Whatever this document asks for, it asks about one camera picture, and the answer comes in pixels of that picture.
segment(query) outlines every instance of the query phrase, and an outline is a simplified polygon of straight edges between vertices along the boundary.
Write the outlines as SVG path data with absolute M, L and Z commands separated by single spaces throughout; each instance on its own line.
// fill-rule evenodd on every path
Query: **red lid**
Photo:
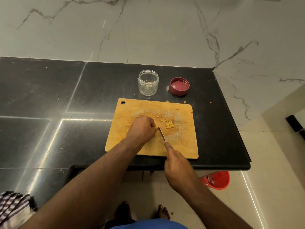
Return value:
M 169 90 L 174 95 L 183 96 L 188 92 L 189 88 L 189 81 L 187 81 L 185 78 L 175 77 L 170 81 Z

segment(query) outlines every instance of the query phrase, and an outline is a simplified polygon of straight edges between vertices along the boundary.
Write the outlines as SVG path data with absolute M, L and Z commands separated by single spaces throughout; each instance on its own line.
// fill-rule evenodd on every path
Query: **knife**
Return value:
M 164 137 L 164 135 L 163 135 L 163 133 L 162 133 L 162 131 L 161 131 L 160 127 L 158 127 L 158 130 L 160 131 L 161 136 L 162 136 L 163 140 L 165 141 L 165 137 Z

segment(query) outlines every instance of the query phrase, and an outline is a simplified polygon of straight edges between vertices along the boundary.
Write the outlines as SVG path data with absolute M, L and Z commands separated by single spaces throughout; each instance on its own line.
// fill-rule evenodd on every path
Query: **black countertop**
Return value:
M 138 75 L 145 69 L 159 75 L 150 99 L 138 90 Z M 168 91 L 173 77 L 189 81 L 186 96 Z M 199 150 L 199 158 L 190 160 L 194 169 L 250 169 L 211 69 L 2 57 L 0 79 L 0 192 L 33 192 L 42 180 L 59 189 L 71 165 L 100 158 L 119 98 L 187 101 Z M 128 169 L 162 170 L 164 160 L 137 155 Z

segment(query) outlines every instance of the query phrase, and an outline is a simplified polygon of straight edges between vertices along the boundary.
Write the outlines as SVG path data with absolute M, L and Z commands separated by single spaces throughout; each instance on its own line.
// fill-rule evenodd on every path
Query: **plaid towel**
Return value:
M 23 195 L 13 191 L 0 194 L 0 228 L 17 229 L 24 224 L 34 213 L 29 194 Z

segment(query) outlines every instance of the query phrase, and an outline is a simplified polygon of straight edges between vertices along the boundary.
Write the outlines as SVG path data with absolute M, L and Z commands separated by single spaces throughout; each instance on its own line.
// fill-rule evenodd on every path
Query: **red bucket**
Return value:
M 230 184 L 230 174 L 229 171 L 220 171 L 204 176 L 200 178 L 200 181 L 203 184 L 208 185 L 210 188 L 223 190 Z

